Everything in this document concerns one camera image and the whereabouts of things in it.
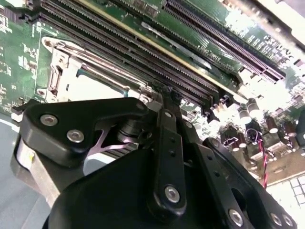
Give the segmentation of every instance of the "red wire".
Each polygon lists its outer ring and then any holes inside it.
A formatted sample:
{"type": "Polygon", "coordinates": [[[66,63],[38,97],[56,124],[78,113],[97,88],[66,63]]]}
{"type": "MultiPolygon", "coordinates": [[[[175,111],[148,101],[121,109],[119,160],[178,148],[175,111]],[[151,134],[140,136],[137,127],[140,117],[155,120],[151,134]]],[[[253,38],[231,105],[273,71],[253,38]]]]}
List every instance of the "red wire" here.
{"type": "Polygon", "coordinates": [[[266,154],[265,149],[263,147],[263,141],[260,141],[258,143],[258,145],[259,145],[259,149],[263,153],[263,158],[264,158],[264,182],[263,182],[263,187],[267,188],[267,178],[268,178],[268,174],[267,174],[267,158],[268,158],[268,155],[266,154]]]}

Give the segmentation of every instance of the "screw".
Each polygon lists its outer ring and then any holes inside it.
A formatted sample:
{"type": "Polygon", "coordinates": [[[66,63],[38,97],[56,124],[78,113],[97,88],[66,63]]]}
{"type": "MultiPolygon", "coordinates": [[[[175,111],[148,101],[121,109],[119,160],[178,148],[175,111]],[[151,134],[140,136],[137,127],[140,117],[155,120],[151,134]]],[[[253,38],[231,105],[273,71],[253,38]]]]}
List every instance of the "screw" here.
{"type": "Polygon", "coordinates": [[[231,220],[239,227],[241,227],[244,224],[242,216],[238,213],[238,211],[234,209],[229,210],[229,215],[231,220]]]}
{"type": "Polygon", "coordinates": [[[171,115],[170,113],[168,113],[168,112],[165,112],[165,115],[166,115],[167,117],[169,117],[169,118],[172,117],[172,115],[171,115]]]}
{"type": "Polygon", "coordinates": [[[218,141],[217,139],[213,138],[213,139],[211,140],[211,142],[212,142],[213,146],[219,147],[219,141],[218,141]]]}
{"type": "Polygon", "coordinates": [[[282,226],[282,222],[281,222],[280,218],[276,214],[270,213],[270,216],[271,216],[271,219],[273,220],[273,222],[275,224],[277,224],[278,226],[282,226]]]}
{"type": "Polygon", "coordinates": [[[141,110],[144,110],[144,109],[145,109],[145,107],[144,107],[144,105],[143,105],[142,103],[137,103],[137,107],[138,107],[139,109],[141,109],[141,110]]]}
{"type": "Polygon", "coordinates": [[[167,186],[165,188],[165,195],[167,199],[172,203],[178,203],[180,200],[180,194],[178,190],[172,186],[167,186]]]}
{"type": "Polygon", "coordinates": [[[51,114],[44,114],[40,117],[40,121],[46,126],[54,126],[58,123],[58,119],[51,114]]]}
{"type": "Polygon", "coordinates": [[[67,138],[74,143],[81,143],[85,136],[80,130],[69,130],[67,132],[67,138]]]}
{"type": "Polygon", "coordinates": [[[185,122],[185,125],[186,125],[188,128],[191,128],[191,127],[192,127],[192,124],[190,124],[189,122],[185,122]]]}
{"type": "Polygon", "coordinates": [[[294,224],[293,224],[292,220],[287,215],[283,215],[283,218],[284,218],[286,224],[288,224],[288,226],[293,227],[294,224]]]}

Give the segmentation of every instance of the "electrolytic capacitor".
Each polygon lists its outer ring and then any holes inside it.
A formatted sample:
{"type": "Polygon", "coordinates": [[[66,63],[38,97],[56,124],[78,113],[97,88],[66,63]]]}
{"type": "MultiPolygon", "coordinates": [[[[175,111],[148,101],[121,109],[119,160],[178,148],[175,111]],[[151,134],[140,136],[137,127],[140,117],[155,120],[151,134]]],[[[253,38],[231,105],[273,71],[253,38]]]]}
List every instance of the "electrolytic capacitor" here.
{"type": "Polygon", "coordinates": [[[267,117],[265,121],[266,121],[268,130],[269,130],[269,133],[271,133],[271,134],[277,133],[278,128],[277,128],[277,126],[276,126],[276,123],[275,123],[274,118],[272,118],[272,117],[267,117]]]}
{"type": "Polygon", "coordinates": [[[239,146],[238,146],[238,143],[237,142],[234,142],[232,145],[232,151],[233,152],[237,152],[239,150],[239,146]]]}
{"type": "Polygon", "coordinates": [[[240,148],[246,148],[247,144],[246,144],[246,140],[244,138],[244,134],[243,133],[238,133],[237,134],[237,144],[240,148]]]}
{"type": "Polygon", "coordinates": [[[247,108],[252,118],[258,118],[258,119],[261,118],[262,113],[259,110],[259,107],[255,99],[253,98],[249,99],[249,101],[247,102],[247,108]]]}
{"type": "Polygon", "coordinates": [[[248,109],[246,107],[240,107],[238,109],[239,118],[242,121],[243,124],[248,124],[251,122],[251,117],[249,115],[248,109]]]}
{"type": "Polygon", "coordinates": [[[284,131],[288,137],[295,137],[296,132],[295,132],[295,125],[292,124],[292,122],[287,121],[283,123],[284,131]]]}

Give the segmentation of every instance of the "dimm slot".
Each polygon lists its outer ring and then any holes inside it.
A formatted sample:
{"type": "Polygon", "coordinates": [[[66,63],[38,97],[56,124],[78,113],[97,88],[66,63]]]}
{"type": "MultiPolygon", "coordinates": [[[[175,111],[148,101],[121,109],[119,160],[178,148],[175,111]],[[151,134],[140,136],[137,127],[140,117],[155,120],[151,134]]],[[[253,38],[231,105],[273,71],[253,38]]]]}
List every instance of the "dimm slot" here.
{"type": "Polygon", "coordinates": [[[163,77],[166,77],[167,79],[179,84],[181,87],[184,87],[185,89],[187,89],[187,87],[189,87],[189,86],[192,87],[193,93],[200,96],[201,98],[204,98],[207,100],[209,99],[208,96],[210,96],[211,94],[208,91],[206,91],[205,89],[203,89],[203,87],[200,87],[196,82],[192,82],[191,80],[185,80],[184,77],[179,78],[175,74],[171,74],[170,73],[171,70],[167,66],[162,67],[160,65],[161,63],[158,62],[157,59],[152,58],[151,56],[149,56],[149,60],[148,60],[147,55],[145,55],[144,53],[142,53],[142,57],[139,57],[138,50],[134,50],[134,53],[131,54],[131,50],[135,49],[135,47],[130,47],[130,46],[128,46],[130,44],[127,45],[126,43],[124,45],[121,45],[123,43],[122,41],[114,38],[113,36],[111,36],[109,34],[106,34],[105,32],[98,31],[98,28],[96,26],[94,26],[93,23],[87,23],[86,21],[77,17],[77,15],[74,15],[74,17],[71,19],[67,15],[67,12],[65,11],[65,9],[54,4],[51,1],[49,1],[47,3],[44,2],[42,4],[42,7],[47,10],[50,9],[50,7],[53,7],[52,10],[50,10],[50,13],[52,13],[51,11],[54,11],[54,9],[57,9],[56,16],[60,17],[67,23],[78,27],[83,32],[95,37],[96,39],[100,40],[103,43],[108,44],[109,46],[115,48],[116,50],[131,56],[133,59],[146,65],[151,70],[153,70],[153,71],[159,73],[160,75],[162,75],[163,77]]]}
{"type": "Polygon", "coordinates": [[[105,29],[113,32],[117,36],[122,37],[126,41],[128,41],[128,42],[132,41],[134,44],[139,46],[144,51],[150,53],[154,57],[158,58],[159,60],[165,62],[166,64],[170,65],[171,67],[173,67],[173,68],[177,69],[178,71],[180,71],[181,73],[183,73],[185,75],[185,77],[190,77],[191,79],[195,80],[199,84],[202,84],[204,87],[206,87],[212,91],[218,92],[218,90],[215,86],[213,86],[211,83],[204,80],[201,76],[196,75],[195,73],[191,72],[189,69],[185,68],[184,66],[177,63],[173,59],[170,59],[168,56],[161,53],[159,50],[155,49],[151,45],[145,43],[144,41],[142,41],[140,39],[135,38],[132,34],[126,32],[125,30],[118,27],[117,25],[114,25],[113,23],[111,23],[109,21],[105,21],[103,18],[98,17],[97,15],[95,15],[94,12],[90,11],[89,9],[85,9],[84,7],[82,7],[81,5],[79,5],[76,2],[73,2],[72,0],[65,0],[65,1],[58,0],[58,1],[64,5],[68,6],[71,10],[77,11],[78,13],[85,16],[87,19],[90,19],[94,23],[97,23],[98,25],[104,27],[105,29]]]}
{"type": "Polygon", "coordinates": [[[75,41],[84,45],[87,49],[91,50],[92,52],[102,54],[103,57],[105,57],[109,61],[116,63],[118,63],[119,61],[121,63],[120,65],[123,65],[127,70],[132,69],[132,72],[137,73],[138,76],[141,76],[140,78],[157,85],[163,85],[163,86],[170,85],[174,88],[173,91],[177,92],[183,98],[188,99],[190,102],[197,104],[200,107],[205,107],[207,104],[210,103],[210,101],[207,101],[203,98],[199,98],[197,95],[194,95],[190,89],[182,88],[180,85],[175,84],[173,81],[169,81],[169,82],[166,82],[165,80],[160,81],[159,76],[153,75],[150,70],[146,69],[145,66],[141,66],[141,63],[134,63],[129,58],[122,58],[121,54],[116,54],[115,52],[105,48],[103,45],[100,45],[99,43],[95,42],[93,37],[88,37],[85,36],[84,34],[81,34],[80,32],[77,32],[78,29],[76,27],[73,27],[70,24],[69,26],[64,25],[65,22],[59,18],[55,20],[54,16],[50,15],[48,12],[42,11],[40,13],[40,17],[41,17],[41,22],[47,23],[53,28],[62,31],[63,33],[67,34],[75,41]]]}

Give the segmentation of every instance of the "wire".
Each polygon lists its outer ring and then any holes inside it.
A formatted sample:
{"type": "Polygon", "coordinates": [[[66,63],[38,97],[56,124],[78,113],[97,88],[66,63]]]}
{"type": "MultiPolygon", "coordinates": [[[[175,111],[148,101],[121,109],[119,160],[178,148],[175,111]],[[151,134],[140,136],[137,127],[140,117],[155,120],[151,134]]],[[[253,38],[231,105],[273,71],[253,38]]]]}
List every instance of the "wire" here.
{"type": "Polygon", "coordinates": [[[252,141],[253,143],[257,143],[257,140],[258,140],[258,137],[259,137],[259,133],[258,133],[257,130],[252,129],[252,128],[249,128],[249,129],[246,130],[245,135],[246,135],[246,137],[247,137],[250,141],[252,141]],[[249,131],[254,131],[254,132],[255,132],[256,136],[255,136],[255,140],[254,140],[254,141],[253,141],[253,140],[250,138],[250,136],[248,135],[248,132],[249,132],[249,131]]]}
{"type": "Polygon", "coordinates": [[[261,138],[260,134],[258,133],[257,130],[253,128],[249,128],[245,132],[245,136],[253,143],[253,144],[258,144],[260,152],[263,153],[263,166],[264,166],[264,181],[263,181],[263,187],[266,189],[267,188],[267,179],[268,179],[268,174],[267,174],[267,159],[268,159],[268,153],[264,147],[264,141],[261,138]],[[255,138],[252,138],[249,136],[249,132],[253,131],[255,133],[255,138]]]}
{"type": "Polygon", "coordinates": [[[264,142],[261,140],[259,143],[259,149],[263,153],[263,166],[264,166],[264,182],[263,182],[263,187],[266,189],[267,188],[267,179],[268,179],[268,174],[267,174],[267,158],[268,154],[266,153],[266,150],[264,148],[264,142]]]}

